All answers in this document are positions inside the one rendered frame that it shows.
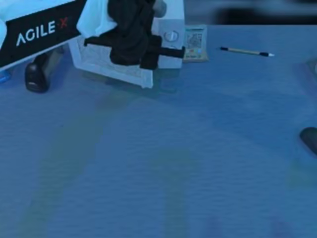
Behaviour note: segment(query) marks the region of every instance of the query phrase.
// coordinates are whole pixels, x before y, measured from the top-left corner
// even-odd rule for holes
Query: black mouse
[[[317,155],[317,128],[307,127],[299,136],[304,144]]]

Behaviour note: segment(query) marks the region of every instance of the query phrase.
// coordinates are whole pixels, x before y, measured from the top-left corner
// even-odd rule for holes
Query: table surface
[[[1,238],[314,238],[317,28],[209,27],[152,90],[75,69],[0,87]],[[268,51],[273,58],[222,52]]]

